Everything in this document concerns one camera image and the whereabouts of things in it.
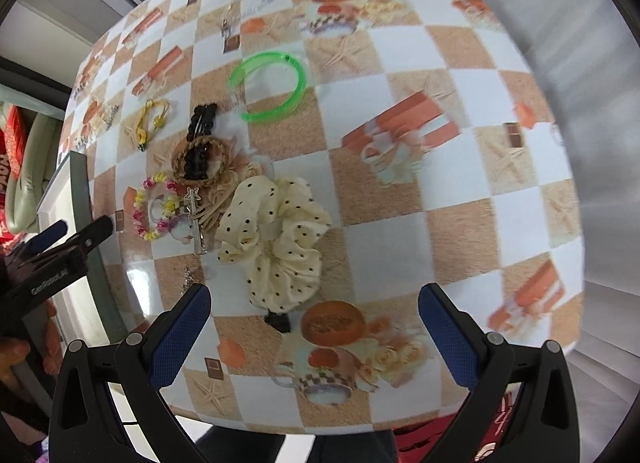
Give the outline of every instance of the black pants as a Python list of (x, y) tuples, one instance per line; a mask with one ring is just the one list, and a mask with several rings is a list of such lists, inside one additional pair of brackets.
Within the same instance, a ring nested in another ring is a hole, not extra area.
[[(210, 463), (273, 463), (284, 442), (282, 434), (262, 434), (212, 427), (196, 442)], [(396, 463), (390, 430), (316, 436), (306, 463)]]

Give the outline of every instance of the hand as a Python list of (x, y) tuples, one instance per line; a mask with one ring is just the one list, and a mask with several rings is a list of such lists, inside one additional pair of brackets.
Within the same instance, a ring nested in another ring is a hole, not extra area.
[[(47, 330), (45, 333), (45, 345), (47, 354), (43, 357), (42, 366), (48, 375), (56, 375), (62, 365), (62, 349), (60, 348), (60, 333), (53, 317), (56, 316), (56, 307), (47, 300)], [(14, 393), (20, 389), (20, 383), (13, 374), (11, 367), (22, 362), (31, 351), (29, 343), (15, 338), (0, 338), (0, 381)]]

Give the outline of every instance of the cream polka dot scrunchie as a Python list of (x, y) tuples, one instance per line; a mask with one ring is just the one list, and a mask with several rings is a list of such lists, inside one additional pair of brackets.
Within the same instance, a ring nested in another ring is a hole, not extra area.
[(331, 217), (302, 178), (254, 176), (242, 182), (220, 221), (220, 261), (244, 269), (251, 302), (286, 313), (318, 290), (321, 255), (314, 249)]

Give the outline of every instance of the yellow bracelet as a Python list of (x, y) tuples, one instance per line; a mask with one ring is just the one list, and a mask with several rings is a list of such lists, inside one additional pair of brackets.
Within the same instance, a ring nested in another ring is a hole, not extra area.
[[(162, 112), (154, 118), (154, 126), (152, 130), (145, 129), (146, 114), (156, 106), (162, 106)], [(136, 140), (138, 148), (145, 152), (146, 144), (154, 137), (156, 130), (163, 127), (166, 122), (166, 114), (169, 111), (169, 102), (164, 98), (162, 100), (147, 100), (145, 106), (140, 109), (140, 118), (136, 124)]]

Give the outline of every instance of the green bracelet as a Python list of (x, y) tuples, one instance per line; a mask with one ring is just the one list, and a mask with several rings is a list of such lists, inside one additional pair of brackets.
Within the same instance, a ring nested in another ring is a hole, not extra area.
[(291, 96), (281, 106), (274, 109), (264, 110), (261, 112), (244, 112), (242, 119), (245, 122), (268, 123), (289, 116), (300, 105), (306, 88), (306, 74), (302, 64), (294, 59), (291, 55), (280, 51), (265, 51), (258, 53), (247, 60), (244, 60), (237, 68), (233, 70), (227, 85), (232, 92), (238, 89), (238, 86), (247, 78), (250, 73), (257, 69), (273, 64), (276, 62), (284, 62), (290, 64), (298, 72), (298, 85), (291, 93)]

